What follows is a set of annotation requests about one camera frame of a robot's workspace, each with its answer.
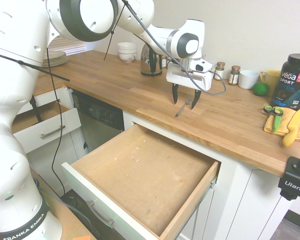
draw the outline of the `window blind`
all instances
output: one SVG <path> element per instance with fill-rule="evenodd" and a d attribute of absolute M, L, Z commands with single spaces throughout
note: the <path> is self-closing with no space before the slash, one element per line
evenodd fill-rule
<path fill-rule="evenodd" d="M 67 56 L 86 52 L 86 43 L 80 40 L 69 40 L 56 37 L 48 46 L 49 51 L 64 51 Z"/>

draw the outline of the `white bowl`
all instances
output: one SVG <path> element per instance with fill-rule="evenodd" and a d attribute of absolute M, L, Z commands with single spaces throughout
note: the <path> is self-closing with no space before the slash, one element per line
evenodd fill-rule
<path fill-rule="evenodd" d="M 120 42 L 117 44 L 118 50 L 131 50 L 131 49 L 136 49 L 137 44 L 134 42 Z"/>
<path fill-rule="evenodd" d="M 137 52 L 137 49 L 127 49 L 127 50 L 122 50 L 118 49 L 118 53 L 120 54 L 135 54 Z"/>
<path fill-rule="evenodd" d="M 137 53 L 130 53 L 130 54 L 127 54 L 127 53 L 119 53 L 119 58 L 123 61 L 123 62 L 126 62 L 126 63 L 130 63 L 132 62 L 133 60 L 136 59 L 136 55 Z"/>

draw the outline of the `butcher block countertop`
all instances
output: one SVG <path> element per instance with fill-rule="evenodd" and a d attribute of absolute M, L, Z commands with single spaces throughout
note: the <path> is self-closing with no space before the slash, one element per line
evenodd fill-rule
<path fill-rule="evenodd" d="M 282 137 L 263 130 L 269 114 L 263 107 L 270 97 L 259 97 L 251 90 L 226 82 L 221 95 L 201 94 L 191 110 L 187 105 L 175 117 L 195 90 L 179 86 L 174 104 L 172 84 L 166 81 L 166 69 L 157 77 L 143 76 L 140 61 L 122 62 L 118 56 L 88 51 L 68 57 L 68 62 L 52 68 L 54 74 L 70 79 L 66 86 L 132 113 L 198 143 L 282 177 L 290 156 L 300 158 L 300 142 L 284 147 Z M 40 74 L 40 85 L 50 83 Z M 211 93 L 223 90 L 220 81 L 212 80 Z"/>

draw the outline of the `yellow mug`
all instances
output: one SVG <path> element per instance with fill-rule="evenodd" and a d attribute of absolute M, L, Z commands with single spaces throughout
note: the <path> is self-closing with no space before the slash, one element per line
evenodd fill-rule
<path fill-rule="evenodd" d="M 269 92 L 267 93 L 268 96 L 272 96 L 274 94 L 280 72 L 280 70 L 268 70 L 260 72 L 261 82 L 265 83 L 269 87 Z"/>

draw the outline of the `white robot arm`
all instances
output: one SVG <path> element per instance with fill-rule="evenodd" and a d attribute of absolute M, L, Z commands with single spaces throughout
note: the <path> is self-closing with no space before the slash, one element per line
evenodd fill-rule
<path fill-rule="evenodd" d="M 0 0 L 0 55 L 41 67 L 45 50 L 55 37 L 85 42 L 103 39 L 124 8 L 118 26 L 147 42 L 158 54 L 165 54 L 164 49 L 175 58 L 187 59 L 194 80 L 208 90 L 211 65 L 201 59 L 204 23 L 187 20 L 178 30 L 154 27 L 152 0 L 130 0 L 129 4 L 161 47 L 124 8 L 122 0 Z M 189 85 L 198 91 L 180 67 L 173 64 L 168 71 L 171 76 L 167 80 L 175 83 L 174 87 Z M 11 130 L 17 113 L 32 97 L 38 74 L 0 57 L 0 240 L 59 240 L 62 234 L 61 223 L 38 192 L 27 156 Z"/>

